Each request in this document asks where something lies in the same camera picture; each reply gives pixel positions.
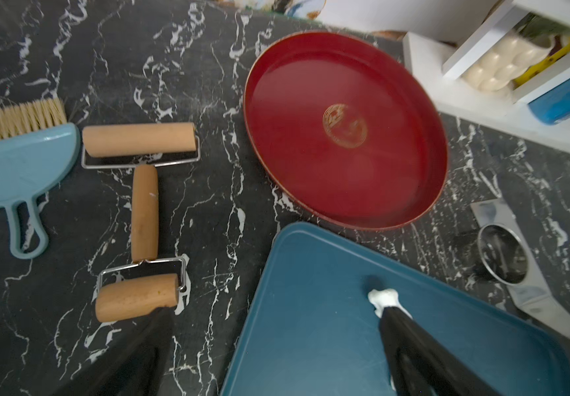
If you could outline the wooden double roller pin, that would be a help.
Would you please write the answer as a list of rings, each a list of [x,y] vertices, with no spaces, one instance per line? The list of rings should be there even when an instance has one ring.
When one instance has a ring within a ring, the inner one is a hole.
[[[161,124],[92,125],[82,130],[82,167],[88,158],[118,158],[146,154],[192,153],[191,162],[200,160],[200,142],[192,122]],[[158,256],[159,184],[156,164],[133,164],[131,263],[105,269],[97,280],[95,316],[100,323],[146,316],[159,308],[174,308],[187,289],[185,257]],[[110,274],[138,267],[174,264],[177,273],[138,277],[105,285]]]

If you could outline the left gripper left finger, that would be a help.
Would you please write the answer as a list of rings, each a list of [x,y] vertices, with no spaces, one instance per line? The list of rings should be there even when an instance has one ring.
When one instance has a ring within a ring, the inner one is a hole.
[[[158,308],[56,395],[156,395],[174,330],[170,308]]]

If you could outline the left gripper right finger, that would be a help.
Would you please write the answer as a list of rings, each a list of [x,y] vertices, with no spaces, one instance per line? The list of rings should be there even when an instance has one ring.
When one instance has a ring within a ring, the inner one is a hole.
[[[397,307],[382,310],[379,331],[398,395],[497,395]]]

